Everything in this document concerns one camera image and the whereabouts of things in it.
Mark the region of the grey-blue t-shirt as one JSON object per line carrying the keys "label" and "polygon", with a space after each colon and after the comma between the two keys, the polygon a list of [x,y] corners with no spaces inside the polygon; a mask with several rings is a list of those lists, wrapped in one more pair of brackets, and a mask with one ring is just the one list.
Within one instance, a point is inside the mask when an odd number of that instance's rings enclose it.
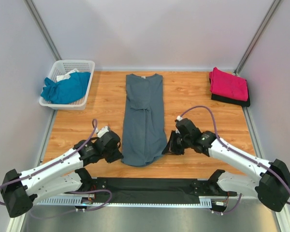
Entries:
{"label": "grey-blue t-shirt", "polygon": [[145,167],[160,159],[167,145],[164,131],[163,76],[126,76],[122,163]]}

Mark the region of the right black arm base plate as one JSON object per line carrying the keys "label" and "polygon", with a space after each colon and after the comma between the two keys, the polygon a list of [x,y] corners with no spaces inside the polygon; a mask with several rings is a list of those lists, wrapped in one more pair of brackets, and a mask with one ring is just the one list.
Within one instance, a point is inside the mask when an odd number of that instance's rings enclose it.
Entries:
{"label": "right black arm base plate", "polygon": [[222,197],[235,197],[237,192],[225,191],[214,181],[210,180],[193,180],[191,183],[193,192],[197,196],[222,196]]}

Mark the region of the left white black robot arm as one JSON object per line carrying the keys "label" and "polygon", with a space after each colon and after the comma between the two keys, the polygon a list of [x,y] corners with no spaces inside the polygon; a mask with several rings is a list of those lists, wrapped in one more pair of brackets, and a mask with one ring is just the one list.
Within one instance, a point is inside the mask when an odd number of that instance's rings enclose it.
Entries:
{"label": "left white black robot arm", "polygon": [[120,145],[120,137],[106,129],[41,166],[20,173],[10,170],[0,190],[9,216],[16,218],[37,203],[61,193],[91,194],[95,184],[85,167],[101,159],[107,163],[121,159]]}

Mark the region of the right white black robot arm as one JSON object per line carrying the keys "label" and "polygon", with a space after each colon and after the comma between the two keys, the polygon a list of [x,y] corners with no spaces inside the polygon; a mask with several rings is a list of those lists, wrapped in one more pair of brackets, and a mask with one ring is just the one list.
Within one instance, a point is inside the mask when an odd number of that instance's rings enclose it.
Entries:
{"label": "right white black robot arm", "polygon": [[253,156],[220,138],[216,132],[200,131],[188,118],[178,116],[163,154],[183,155],[187,148],[223,161],[242,172],[235,175],[216,170],[208,183],[214,195],[221,192],[256,197],[264,206],[280,212],[290,205],[290,171],[286,164]]}

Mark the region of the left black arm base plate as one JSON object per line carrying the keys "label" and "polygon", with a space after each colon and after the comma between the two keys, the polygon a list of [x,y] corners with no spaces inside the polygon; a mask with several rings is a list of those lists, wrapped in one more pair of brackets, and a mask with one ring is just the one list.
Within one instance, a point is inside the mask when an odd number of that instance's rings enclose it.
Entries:
{"label": "left black arm base plate", "polygon": [[106,178],[92,179],[87,188],[88,191],[107,189],[108,180]]}

